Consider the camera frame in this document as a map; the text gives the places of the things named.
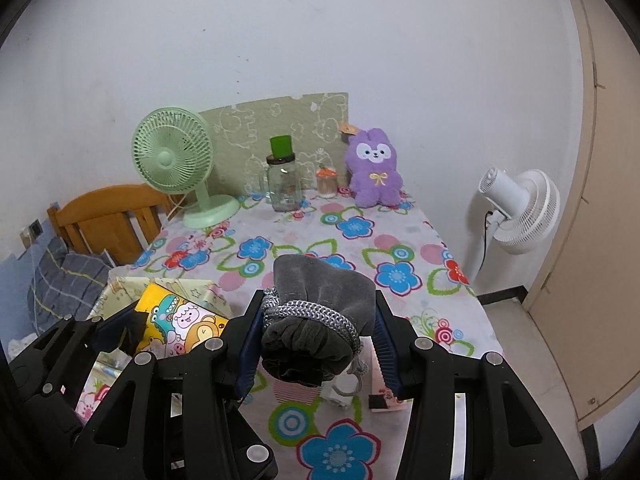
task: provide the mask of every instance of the table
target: table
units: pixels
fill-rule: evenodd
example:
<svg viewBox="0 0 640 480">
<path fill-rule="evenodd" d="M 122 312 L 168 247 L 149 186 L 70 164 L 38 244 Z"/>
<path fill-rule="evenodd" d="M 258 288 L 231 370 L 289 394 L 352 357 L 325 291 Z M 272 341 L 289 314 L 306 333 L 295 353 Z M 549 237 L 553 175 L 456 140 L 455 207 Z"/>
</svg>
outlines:
<svg viewBox="0 0 640 480">
<path fill-rule="evenodd" d="M 418 335 L 466 356 L 502 351 L 460 266 L 406 192 L 396 208 L 363 210 L 347 188 L 331 199 L 308 190 L 302 208 L 286 214 L 274 212 L 259 195 L 240 200 L 240 211 L 212 228 L 192 230 L 174 218 L 132 266 L 113 274 L 213 280 L 216 294 L 239 315 L 256 289 L 273 286 L 277 256 L 308 254 L 370 277 L 392 311 L 411 320 Z M 363 356 L 370 359 L 370 352 Z M 258 368 L 241 411 L 273 447 L 278 478 L 395 478 L 410 405 L 372 412 L 370 373 L 347 408 L 327 402 L 319 392 L 275 380 Z M 464 399 L 458 396 L 452 478 L 463 473 L 464 435 Z"/>
</svg>

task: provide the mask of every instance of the green desk fan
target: green desk fan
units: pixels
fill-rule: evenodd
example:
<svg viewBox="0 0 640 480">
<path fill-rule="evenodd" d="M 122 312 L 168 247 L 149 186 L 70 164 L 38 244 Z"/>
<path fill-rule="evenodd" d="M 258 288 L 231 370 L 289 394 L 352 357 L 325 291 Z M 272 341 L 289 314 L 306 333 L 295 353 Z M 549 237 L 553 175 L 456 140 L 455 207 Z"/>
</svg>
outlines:
<svg viewBox="0 0 640 480">
<path fill-rule="evenodd" d="M 214 146 L 209 125 L 200 114 L 158 108 L 136 128 L 131 151 L 138 173 L 151 187 L 166 194 L 195 190 L 197 202 L 185 209 L 185 226 L 209 227 L 238 211 L 240 204 L 232 196 L 209 196 L 207 191 Z"/>
</svg>

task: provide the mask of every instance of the braided rope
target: braided rope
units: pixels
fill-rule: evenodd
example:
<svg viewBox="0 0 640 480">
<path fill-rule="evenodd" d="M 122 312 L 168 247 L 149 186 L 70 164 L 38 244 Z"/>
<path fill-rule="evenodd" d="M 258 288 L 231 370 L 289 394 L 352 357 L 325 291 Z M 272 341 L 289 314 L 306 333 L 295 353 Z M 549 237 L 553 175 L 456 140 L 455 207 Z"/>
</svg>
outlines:
<svg viewBox="0 0 640 480">
<path fill-rule="evenodd" d="M 359 393 L 362 389 L 362 376 L 367 371 L 367 365 L 358 357 L 362 349 L 360 336 L 356 327 L 347 317 L 328 306 L 314 303 L 313 301 L 291 300 L 285 304 L 280 304 L 280 297 L 275 287 L 265 289 L 261 308 L 264 314 L 264 330 L 278 319 L 293 316 L 320 322 L 343 338 L 351 347 L 351 351 L 353 351 L 353 360 L 347 373 L 356 376 L 358 385 L 351 393 L 345 393 L 335 385 L 332 387 L 338 395 L 343 397 L 352 397 Z"/>
</svg>

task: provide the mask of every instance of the chair backrest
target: chair backrest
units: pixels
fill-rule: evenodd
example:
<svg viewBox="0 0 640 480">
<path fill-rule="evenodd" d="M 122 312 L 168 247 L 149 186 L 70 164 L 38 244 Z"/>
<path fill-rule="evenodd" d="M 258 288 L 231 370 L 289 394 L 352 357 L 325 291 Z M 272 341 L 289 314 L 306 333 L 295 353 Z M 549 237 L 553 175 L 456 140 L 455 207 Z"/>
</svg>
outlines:
<svg viewBox="0 0 640 480">
<path fill-rule="evenodd" d="M 169 214 L 171 200 L 147 184 L 125 184 L 97 189 L 47 213 L 55 232 L 69 247 L 83 254 L 107 249 L 119 265 L 135 262 L 143 247 L 129 219 L 132 212 L 146 241 L 160 232 L 157 209 Z"/>
</svg>

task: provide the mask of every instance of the orange lid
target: orange lid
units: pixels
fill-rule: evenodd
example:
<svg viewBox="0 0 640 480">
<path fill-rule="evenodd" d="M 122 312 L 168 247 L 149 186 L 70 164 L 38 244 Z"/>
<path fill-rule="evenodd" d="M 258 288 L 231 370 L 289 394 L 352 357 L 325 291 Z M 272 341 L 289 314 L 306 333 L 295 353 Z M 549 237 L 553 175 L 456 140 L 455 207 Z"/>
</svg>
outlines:
<svg viewBox="0 0 640 480">
<path fill-rule="evenodd" d="M 316 176 L 338 176 L 338 173 L 330 168 L 320 168 L 316 172 Z"/>
</svg>

